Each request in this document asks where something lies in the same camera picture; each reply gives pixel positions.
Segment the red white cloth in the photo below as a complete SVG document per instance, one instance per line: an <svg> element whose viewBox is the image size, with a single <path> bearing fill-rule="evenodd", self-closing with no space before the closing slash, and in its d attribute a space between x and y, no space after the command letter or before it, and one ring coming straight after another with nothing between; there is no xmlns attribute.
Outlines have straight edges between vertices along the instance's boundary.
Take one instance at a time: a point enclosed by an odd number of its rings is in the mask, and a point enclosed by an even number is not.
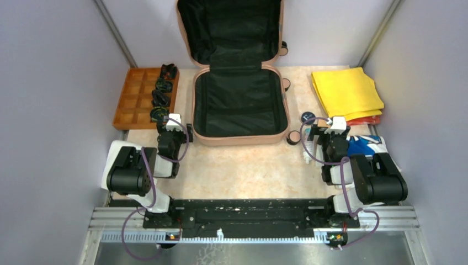
<svg viewBox="0 0 468 265"><path fill-rule="evenodd" d="M379 123L380 123L380 116L379 115L366 116L366 117L362 117L362 118L347 120L347 124L349 126L377 125Z"/></svg>

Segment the yellow cloth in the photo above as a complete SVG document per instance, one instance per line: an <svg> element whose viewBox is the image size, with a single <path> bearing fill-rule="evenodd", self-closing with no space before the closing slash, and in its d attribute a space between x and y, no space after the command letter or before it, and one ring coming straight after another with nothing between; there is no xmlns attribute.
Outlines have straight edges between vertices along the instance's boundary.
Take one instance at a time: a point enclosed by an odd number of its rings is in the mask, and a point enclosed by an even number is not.
<svg viewBox="0 0 468 265"><path fill-rule="evenodd" d="M382 114L385 105L375 81L361 67L315 71L311 81L328 116L343 116L351 121Z"/></svg>

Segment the pink suitcase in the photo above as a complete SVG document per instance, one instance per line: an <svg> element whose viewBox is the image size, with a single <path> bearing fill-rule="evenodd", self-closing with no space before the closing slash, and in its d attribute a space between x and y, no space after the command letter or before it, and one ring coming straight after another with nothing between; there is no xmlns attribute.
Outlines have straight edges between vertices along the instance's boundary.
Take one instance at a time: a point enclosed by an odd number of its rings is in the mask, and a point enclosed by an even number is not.
<svg viewBox="0 0 468 265"><path fill-rule="evenodd" d="M290 131L282 1L178 1L193 79L192 127L206 146L275 144Z"/></svg>

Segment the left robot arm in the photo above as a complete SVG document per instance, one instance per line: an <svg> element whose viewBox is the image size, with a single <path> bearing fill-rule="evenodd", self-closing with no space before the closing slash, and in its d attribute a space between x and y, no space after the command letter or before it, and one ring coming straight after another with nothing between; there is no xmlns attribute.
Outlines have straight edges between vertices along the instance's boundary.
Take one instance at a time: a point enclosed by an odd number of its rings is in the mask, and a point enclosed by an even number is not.
<svg viewBox="0 0 468 265"><path fill-rule="evenodd" d="M102 176L102 187L138 203L136 214L145 217L145 228L180 225L174 199L157 187L157 180L175 178L180 162L193 142L191 124L170 119L158 127L157 147L144 147L128 141L111 144Z"/></svg>

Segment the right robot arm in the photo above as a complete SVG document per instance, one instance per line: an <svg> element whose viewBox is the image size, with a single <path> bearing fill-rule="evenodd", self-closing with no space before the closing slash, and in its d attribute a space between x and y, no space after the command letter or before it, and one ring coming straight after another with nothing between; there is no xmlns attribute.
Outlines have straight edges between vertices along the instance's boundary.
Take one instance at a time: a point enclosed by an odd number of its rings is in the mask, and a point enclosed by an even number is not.
<svg viewBox="0 0 468 265"><path fill-rule="evenodd" d="M348 135L314 124L306 139L315 147L313 156L322 180L341 193L327 198L323 219L339 227L349 213L370 206L396 204L407 198L406 181L388 153L385 141L376 135Z"/></svg>

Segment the white cloth under left arm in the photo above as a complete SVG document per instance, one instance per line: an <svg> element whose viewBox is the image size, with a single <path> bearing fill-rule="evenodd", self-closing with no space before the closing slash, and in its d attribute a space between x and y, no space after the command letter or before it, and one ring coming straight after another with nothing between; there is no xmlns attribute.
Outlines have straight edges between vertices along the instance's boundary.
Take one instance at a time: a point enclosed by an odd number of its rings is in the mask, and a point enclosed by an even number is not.
<svg viewBox="0 0 468 265"><path fill-rule="evenodd" d="M110 172L110 169L111 169L112 165L115 162L115 159L116 159L117 155L120 152L120 149L123 146L125 146L126 143L127 142L123 141L123 140L114 140L110 145L108 155L107 155L107 160L106 160L106 163L105 163L105 166L104 166L104 171L103 171L103 174L102 174L102 177L101 177L101 183L100 183L100 187L102 189L104 189L104 190L108 190L108 187L107 187L108 174Z"/></svg>

